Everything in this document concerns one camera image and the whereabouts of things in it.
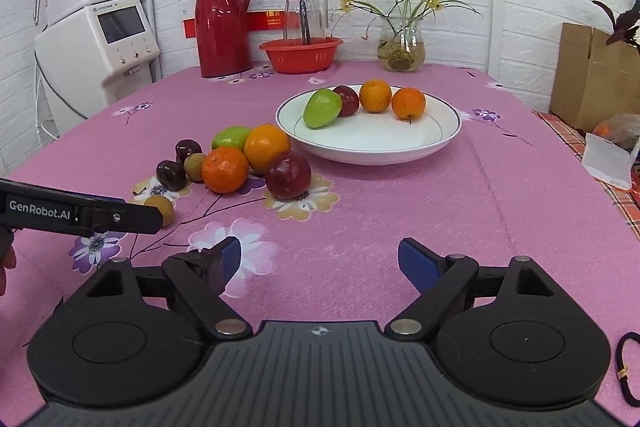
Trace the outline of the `person's left hand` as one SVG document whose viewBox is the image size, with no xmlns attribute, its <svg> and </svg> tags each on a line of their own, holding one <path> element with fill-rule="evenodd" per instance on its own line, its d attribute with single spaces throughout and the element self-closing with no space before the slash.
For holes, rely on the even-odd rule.
<svg viewBox="0 0 640 427">
<path fill-rule="evenodd" d="M 11 230 L 0 230 L 0 295 L 6 293 L 6 272 L 16 267 L 13 249 L 14 234 Z"/>
</svg>

